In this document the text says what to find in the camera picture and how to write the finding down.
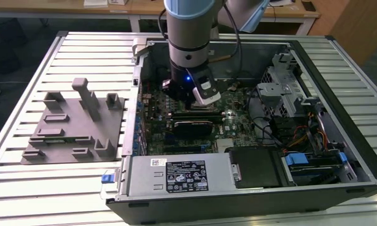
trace blue plastic clip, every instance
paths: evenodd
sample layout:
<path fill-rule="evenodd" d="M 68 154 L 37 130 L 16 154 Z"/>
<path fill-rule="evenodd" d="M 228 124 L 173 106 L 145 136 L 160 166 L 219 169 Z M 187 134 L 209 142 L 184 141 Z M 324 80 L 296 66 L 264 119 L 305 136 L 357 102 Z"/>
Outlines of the blue plastic clip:
<path fill-rule="evenodd" d="M 115 183 L 115 174 L 101 175 L 101 183 L 103 184 L 113 184 Z"/>
<path fill-rule="evenodd" d="M 293 154 L 289 154 L 287 157 L 285 157 L 285 161 L 287 161 L 287 164 L 288 165 L 293 165 L 293 164 L 308 164 L 309 161 L 308 161 L 308 158 L 307 158 L 307 155 L 304 153 L 293 153 Z"/>
<path fill-rule="evenodd" d="M 341 158 L 343 163 L 348 162 L 348 158 L 344 152 L 340 152 L 340 158 Z"/>

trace metal bracket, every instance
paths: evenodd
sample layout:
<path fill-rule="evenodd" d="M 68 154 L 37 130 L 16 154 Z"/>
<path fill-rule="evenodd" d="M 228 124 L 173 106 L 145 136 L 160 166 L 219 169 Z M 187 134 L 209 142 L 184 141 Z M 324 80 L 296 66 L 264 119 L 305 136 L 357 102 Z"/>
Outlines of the metal bracket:
<path fill-rule="evenodd" d="M 300 101 L 300 104 L 303 105 L 303 106 L 313 106 L 313 105 L 316 105 L 316 104 L 319 104 L 320 103 L 320 98 L 319 97 L 307 97 L 307 98 L 297 98 L 297 100 L 296 101 Z"/>
<path fill-rule="evenodd" d="M 277 83 L 260 83 L 257 85 L 260 98 L 268 107 L 276 107 L 281 101 L 283 95 L 291 94 L 292 90 L 288 86 Z"/>
<path fill-rule="evenodd" d="M 133 39 L 133 58 L 132 63 L 139 65 L 139 57 L 148 52 L 147 38 L 135 38 Z"/>

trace black cable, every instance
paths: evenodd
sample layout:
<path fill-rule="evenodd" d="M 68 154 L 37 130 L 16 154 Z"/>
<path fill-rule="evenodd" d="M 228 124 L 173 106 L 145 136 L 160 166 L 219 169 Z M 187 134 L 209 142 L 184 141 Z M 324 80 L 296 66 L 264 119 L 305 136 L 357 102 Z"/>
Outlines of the black cable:
<path fill-rule="evenodd" d="M 273 139 L 273 141 L 275 141 L 275 143 L 276 143 L 276 145 L 279 145 L 280 147 L 283 147 L 283 148 L 285 148 L 285 149 L 291 149 L 273 135 L 272 135 L 272 133 L 271 132 L 268 132 L 261 126 L 259 126 L 257 125 L 257 123 L 255 123 L 255 120 L 256 119 L 264 119 L 265 121 L 268 121 L 269 120 L 269 118 L 267 118 L 267 117 L 261 117 L 261 116 L 259 116 L 259 117 L 255 117 L 253 119 L 252 119 L 252 121 L 253 121 L 253 124 L 255 124 L 255 126 L 263 131 L 263 132 L 265 132 L 267 133 L 267 135 L 269 135 L 269 137 Z"/>
<path fill-rule="evenodd" d="M 164 33 L 164 29 L 163 29 L 163 26 L 161 26 L 161 17 L 163 17 L 163 15 L 165 14 L 165 12 L 167 12 L 167 9 L 164 9 L 164 10 L 161 11 L 161 13 L 159 14 L 157 27 L 159 27 L 159 30 L 160 30 L 160 32 L 161 32 L 164 38 L 168 39 L 168 36 L 167 36 L 167 34 Z"/>
<path fill-rule="evenodd" d="M 236 26 L 236 22 L 235 22 L 235 19 L 233 19 L 233 16 L 232 16 L 232 13 L 228 9 L 227 4 L 224 4 L 224 9 L 227 11 L 227 14 L 228 14 L 228 17 L 229 17 L 229 20 L 231 20 L 231 23 L 232 23 L 232 27 L 235 29 L 235 34 L 236 34 L 236 47 L 235 47 L 233 53 L 231 54 L 231 57 L 233 57 L 236 55 L 236 53 L 239 52 L 239 70 L 237 70 L 237 75 L 235 77 L 235 79 L 237 79 L 239 73 L 243 69 L 243 58 L 244 58 L 243 49 L 241 49 L 241 41 L 240 41 L 240 35 L 239 35 L 239 29 L 237 29 L 237 26 Z"/>
<path fill-rule="evenodd" d="M 273 5 L 271 5 L 269 3 L 269 6 L 272 7 L 273 11 L 275 11 L 275 22 L 277 21 L 277 15 L 276 15 L 276 7 Z"/>

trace slotted aluminum surface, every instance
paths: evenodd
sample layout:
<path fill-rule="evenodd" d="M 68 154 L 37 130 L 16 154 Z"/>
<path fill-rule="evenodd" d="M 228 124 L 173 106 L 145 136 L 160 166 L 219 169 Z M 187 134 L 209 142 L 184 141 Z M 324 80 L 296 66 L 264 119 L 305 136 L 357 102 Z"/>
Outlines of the slotted aluminum surface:
<path fill-rule="evenodd" d="M 57 37 L 0 134 L 0 226 L 125 225 L 100 197 L 100 177 L 107 170 L 120 167 L 119 161 L 24 166 L 20 160 L 44 111 L 41 100 L 48 91 L 60 90 L 65 98 L 77 97 L 71 88 L 72 80 L 75 77 L 87 77 L 89 90 L 96 91 L 97 97 L 104 97 L 112 91 L 129 98 L 135 70 L 131 63 L 132 43 L 136 37 L 161 36 L 153 33 L 71 32 L 67 37 Z M 221 35 L 221 38 L 235 39 L 235 36 Z M 308 36 L 243 35 L 243 38 L 300 41 L 377 153 L 377 88 L 336 43 L 324 37 Z M 121 142 L 125 124 L 121 127 Z M 107 190 L 116 192 L 116 185 Z M 351 200 L 315 213 L 173 225 L 279 223 L 288 226 L 377 225 L 377 195 Z"/>

